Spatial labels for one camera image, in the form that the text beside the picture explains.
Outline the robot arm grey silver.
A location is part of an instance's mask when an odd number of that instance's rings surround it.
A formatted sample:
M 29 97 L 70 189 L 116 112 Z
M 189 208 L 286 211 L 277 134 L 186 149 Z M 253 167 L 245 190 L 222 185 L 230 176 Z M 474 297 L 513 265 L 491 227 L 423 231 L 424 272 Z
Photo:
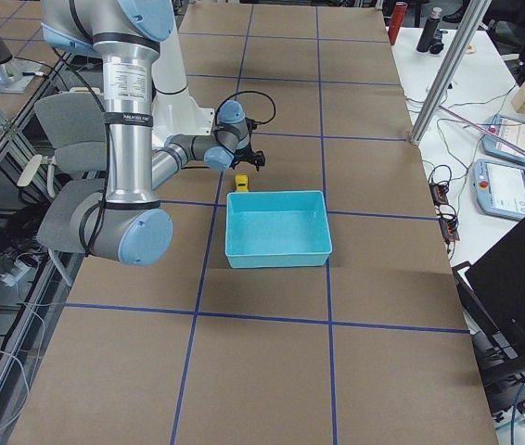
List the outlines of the robot arm grey silver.
M 102 61 L 106 175 L 68 182 L 39 241 L 53 253 L 148 266 L 173 237 L 158 187 L 191 161 L 218 172 L 261 167 L 254 121 L 236 100 L 201 108 L 191 96 L 171 2 L 45 1 L 42 10 L 50 46 Z

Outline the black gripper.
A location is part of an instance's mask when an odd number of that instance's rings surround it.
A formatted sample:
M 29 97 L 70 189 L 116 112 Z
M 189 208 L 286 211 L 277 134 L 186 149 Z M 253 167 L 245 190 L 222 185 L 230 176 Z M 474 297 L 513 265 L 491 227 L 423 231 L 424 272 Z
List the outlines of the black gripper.
M 235 168 L 241 162 L 247 162 L 248 164 L 257 167 L 257 153 L 252 149 L 251 144 L 236 150 L 231 167 Z

